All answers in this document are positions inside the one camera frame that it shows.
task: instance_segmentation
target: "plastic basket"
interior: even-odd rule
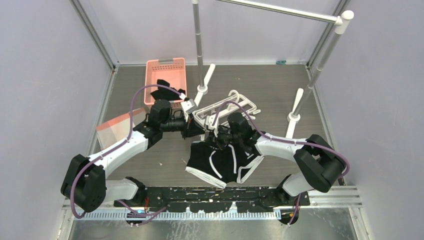
[[[157,84],[158,79],[163,79],[170,84],[171,88],[185,90],[187,93],[187,79],[186,79],[186,60],[182,57],[176,57],[172,60],[149,60],[146,64],[146,77],[145,84]],[[155,99],[150,94],[156,91],[157,87],[149,87],[144,90],[144,104],[151,107],[155,103]],[[172,108],[181,108],[183,100],[169,101]]]

